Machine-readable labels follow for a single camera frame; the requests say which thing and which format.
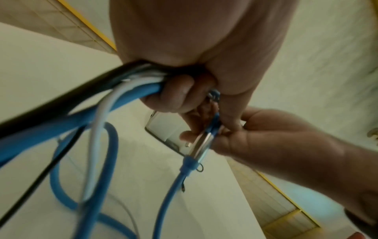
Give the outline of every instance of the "bundle of cables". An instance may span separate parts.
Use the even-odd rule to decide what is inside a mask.
[[[134,233],[119,221],[100,213],[114,172],[118,153],[117,131],[113,125],[106,122],[106,118],[110,111],[122,105],[160,92],[166,77],[183,73],[197,74],[198,69],[196,67],[169,68],[146,61],[123,65],[35,110],[2,123],[0,125],[0,167],[11,161],[19,153],[39,143],[56,138],[65,132],[72,132],[59,141],[51,163],[0,219],[0,228],[20,209],[50,173],[50,185],[56,198],[69,209],[76,210],[80,215],[73,238],[89,238],[96,221],[98,221],[113,227],[130,239],[138,239],[138,233]],[[98,105],[67,115],[82,101],[108,89],[112,89],[112,91]],[[181,189],[183,181],[191,171],[196,170],[200,165],[219,127],[219,117],[216,115],[206,131],[198,137],[192,153],[184,157],[180,173],[169,189],[157,215],[152,236],[154,239],[160,238],[163,220],[175,193]],[[88,167],[85,172],[81,199],[77,203],[64,192],[60,185],[59,162],[74,146],[81,134],[89,128],[91,131],[88,147]],[[108,133],[109,146],[100,177],[96,181],[100,134],[103,128]]]

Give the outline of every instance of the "black sleeve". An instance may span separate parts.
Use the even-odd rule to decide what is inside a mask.
[[[378,239],[378,224],[369,225],[356,217],[354,214],[345,210],[345,215],[349,218],[349,220],[360,229],[363,233],[368,235],[372,239]]]

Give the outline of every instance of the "blue cable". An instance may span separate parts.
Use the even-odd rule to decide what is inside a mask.
[[[161,89],[161,83],[136,87],[122,95],[111,110],[118,109],[135,99],[157,93],[161,91]],[[96,107],[97,106],[92,106],[72,115],[51,120],[42,125],[28,128],[0,139],[0,163],[39,143],[57,137],[81,125],[88,124],[95,116]]]
[[[170,187],[167,195],[165,196],[163,203],[160,206],[159,212],[156,217],[154,232],[152,235],[152,239],[160,239],[161,229],[163,227],[163,222],[165,218],[165,214],[167,213],[168,207],[172,199],[174,198],[176,192],[181,189],[181,184],[189,174],[198,168],[200,164],[198,161],[193,159],[190,156],[185,156],[183,159],[182,166],[180,168],[180,173],[176,177],[175,181],[173,182],[172,186]]]
[[[85,207],[84,216],[80,220],[78,230],[74,238],[88,238],[95,222],[98,220],[99,222],[116,229],[129,239],[137,239],[136,235],[121,222],[100,213],[102,203],[105,199],[107,189],[109,188],[111,177],[113,175],[118,152],[118,135],[116,129],[110,123],[106,123],[104,128],[109,135],[109,147],[107,150],[105,163],[98,180],[98,185],[96,186],[88,205]],[[55,158],[67,146],[74,135],[75,132],[70,133],[59,143],[54,152],[53,158]],[[65,193],[60,184],[59,165],[57,165],[50,173],[50,185],[55,197],[64,206],[73,211],[77,210],[78,203]]]

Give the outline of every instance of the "white cable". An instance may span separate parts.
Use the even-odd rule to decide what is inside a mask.
[[[80,176],[83,177],[84,172],[80,169],[80,167],[78,165],[75,164],[75,162],[72,160],[72,158],[68,154],[66,154],[65,157],[68,158],[68,160],[70,161],[70,163],[72,164],[72,166],[76,169],[76,171],[80,174]],[[137,223],[135,222],[135,219],[132,216],[130,210],[126,207],[126,205],[119,198],[117,198],[113,194],[108,193],[107,197],[109,197],[110,199],[112,199],[113,201],[115,201],[116,203],[118,203],[126,211],[127,215],[131,219],[131,223],[133,224],[135,235],[137,236],[137,239],[140,239]]]
[[[106,95],[99,103],[95,118],[92,122],[92,130],[90,132],[89,147],[88,147],[88,167],[85,173],[84,187],[81,194],[80,202],[83,203],[87,201],[95,188],[96,185],[96,165],[98,163],[98,156],[100,154],[100,136],[101,131],[106,122],[107,115],[113,104],[127,91],[133,88],[163,81],[164,77],[144,77],[128,82],[123,82],[117,87],[115,87],[108,95]]]

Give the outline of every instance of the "thin gray wire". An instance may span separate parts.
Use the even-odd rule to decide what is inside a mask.
[[[80,176],[84,177],[84,172],[80,169],[80,167],[77,164],[75,164],[75,162],[73,161],[73,159],[68,154],[66,154],[65,157],[68,158],[68,160],[70,161],[70,163],[72,164],[72,166],[74,166],[74,168],[76,169],[76,171],[78,173],[80,173]],[[139,234],[137,223],[135,222],[135,219],[132,216],[130,210],[126,207],[126,205],[119,198],[117,198],[113,194],[108,193],[106,196],[109,197],[111,200],[115,201],[116,203],[118,203],[126,211],[127,215],[131,219],[131,223],[133,224],[135,235],[137,236],[137,239],[140,239],[141,237],[140,237],[140,234]]]

